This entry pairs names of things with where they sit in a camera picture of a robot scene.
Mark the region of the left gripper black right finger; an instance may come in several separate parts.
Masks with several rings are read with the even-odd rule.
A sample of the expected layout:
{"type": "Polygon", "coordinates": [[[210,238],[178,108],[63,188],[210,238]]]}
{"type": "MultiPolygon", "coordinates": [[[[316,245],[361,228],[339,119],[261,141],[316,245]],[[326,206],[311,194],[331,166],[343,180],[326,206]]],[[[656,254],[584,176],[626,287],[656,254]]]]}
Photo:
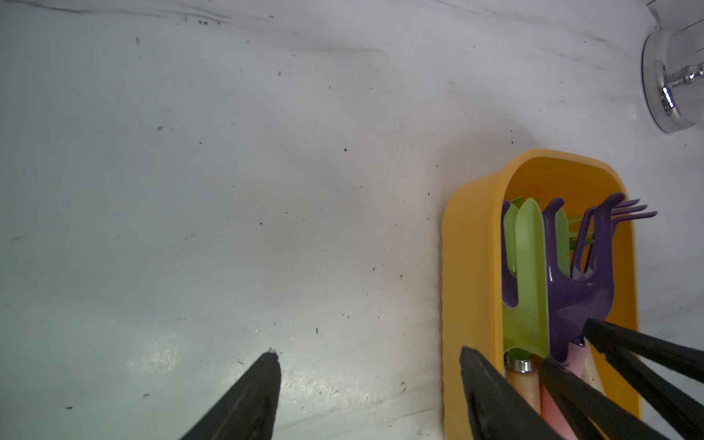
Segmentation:
{"type": "Polygon", "coordinates": [[[478,350],[464,346],[459,364],[476,439],[560,438],[478,350]]]}

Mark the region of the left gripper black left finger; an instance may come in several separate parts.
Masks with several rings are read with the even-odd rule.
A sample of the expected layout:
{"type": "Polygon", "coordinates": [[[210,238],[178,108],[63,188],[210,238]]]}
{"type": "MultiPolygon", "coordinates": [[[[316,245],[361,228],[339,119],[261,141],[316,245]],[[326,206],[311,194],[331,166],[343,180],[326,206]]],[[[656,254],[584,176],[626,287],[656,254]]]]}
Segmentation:
{"type": "Polygon", "coordinates": [[[183,437],[270,440],[281,383],[277,353],[263,353],[183,437]]]}

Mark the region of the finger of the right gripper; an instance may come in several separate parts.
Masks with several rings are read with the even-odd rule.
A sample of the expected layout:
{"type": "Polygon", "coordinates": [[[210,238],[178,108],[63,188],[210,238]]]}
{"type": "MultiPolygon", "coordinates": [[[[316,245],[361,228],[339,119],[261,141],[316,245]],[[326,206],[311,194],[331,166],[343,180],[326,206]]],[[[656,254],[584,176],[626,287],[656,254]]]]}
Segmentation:
{"type": "Polygon", "coordinates": [[[584,336],[680,436],[685,439],[703,438],[703,405],[642,361],[648,359],[702,383],[701,350],[649,337],[597,319],[586,322],[584,336]]]}
{"type": "Polygon", "coordinates": [[[666,439],[553,359],[539,377],[578,439],[666,439]]]}

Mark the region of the purple fork pink handle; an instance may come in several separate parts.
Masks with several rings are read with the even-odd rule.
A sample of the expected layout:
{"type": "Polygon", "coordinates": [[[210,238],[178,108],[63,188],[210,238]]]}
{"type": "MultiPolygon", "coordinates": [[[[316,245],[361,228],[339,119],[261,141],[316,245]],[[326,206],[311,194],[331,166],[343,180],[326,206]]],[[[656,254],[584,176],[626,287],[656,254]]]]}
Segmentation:
{"type": "MultiPolygon", "coordinates": [[[[612,209],[612,237],[618,225],[634,220],[655,217],[657,211],[646,212],[648,205],[638,205],[639,199],[627,200],[612,209]]],[[[570,230],[569,248],[572,250],[569,275],[573,279],[586,279],[597,269],[595,229],[592,226],[593,211],[589,208],[583,216],[568,216],[568,225],[579,225],[578,230],[570,230]]]]}
{"type": "Polygon", "coordinates": [[[616,192],[592,207],[597,269],[581,280],[564,275],[557,266],[555,215],[565,201],[553,200],[543,213],[550,355],[598,392],[604,392],[604,388],[591,348],[584,340],[583,328],[589,319],[603,320],[612,311],[615,296],[612,209],[624,199],[624,194],[616,192]]]}

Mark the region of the green fork wooden handle long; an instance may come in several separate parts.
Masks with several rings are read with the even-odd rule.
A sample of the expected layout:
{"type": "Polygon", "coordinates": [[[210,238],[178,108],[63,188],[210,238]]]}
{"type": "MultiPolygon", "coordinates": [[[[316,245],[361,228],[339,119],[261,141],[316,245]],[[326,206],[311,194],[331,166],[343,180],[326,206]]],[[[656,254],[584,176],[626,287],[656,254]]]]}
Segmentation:
{"type": "Polygon", "coordinates": [[[532,198],[502,203],[502,333],[506,379],[541,412],[535,359],[550,355],[544,219],[532,198]]]}

